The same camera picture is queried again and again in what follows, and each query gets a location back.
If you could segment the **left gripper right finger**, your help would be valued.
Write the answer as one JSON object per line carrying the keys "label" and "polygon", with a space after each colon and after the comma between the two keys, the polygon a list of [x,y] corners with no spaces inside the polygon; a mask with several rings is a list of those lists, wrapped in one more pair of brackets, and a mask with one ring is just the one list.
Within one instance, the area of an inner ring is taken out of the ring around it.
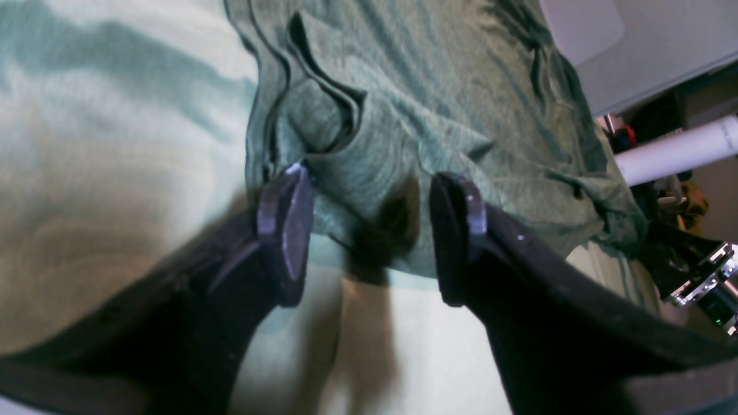
{"label": "left gripper right finger", "polygon": [[433,177],[441,295],[487,329],[516,414],[735,414],[736,243],[649,226],[641,258],[661,300],[723,332],[693,333],[590,280],[469,179]]}

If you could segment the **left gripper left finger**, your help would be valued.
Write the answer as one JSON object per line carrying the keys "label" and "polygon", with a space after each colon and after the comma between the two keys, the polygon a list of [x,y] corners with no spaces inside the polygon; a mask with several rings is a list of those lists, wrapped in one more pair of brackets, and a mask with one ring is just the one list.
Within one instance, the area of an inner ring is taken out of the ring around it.
{"label": "left gripper left finger", "polygon": [[53,414],[224,414],[258,326],[305,289],[306,164],[62,333],[2,359],[2,398]]}

